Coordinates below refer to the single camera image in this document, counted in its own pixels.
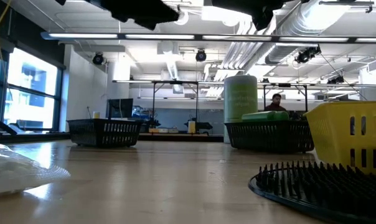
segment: black bristle mat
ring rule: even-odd
[[[308,162],[260,167],[256,194],[333,223],[376,223],[376,176],[358,168]]]

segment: yellow plastic basket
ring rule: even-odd
[[[324,103],[306,116],[320,160],[376,174],[376,101]]]

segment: black plastic basket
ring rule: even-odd
[[[231,146],[237,149],[294,153],[314,149],[307,121],[225,123]]]
[[[78,145],[96,147],[134,146],[141,122],[110,119],[78,119],[68,121],[70,138]]]

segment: man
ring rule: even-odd
[[[273,102],[266,106],[264,111],[286,111],[285,108],[280,106],[282,96],[278,93],[273,95]]]

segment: monitor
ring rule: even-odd
[[[130,118],[133,114],[133,99],[113,99],[108,100],[106,106],[108,119]]]

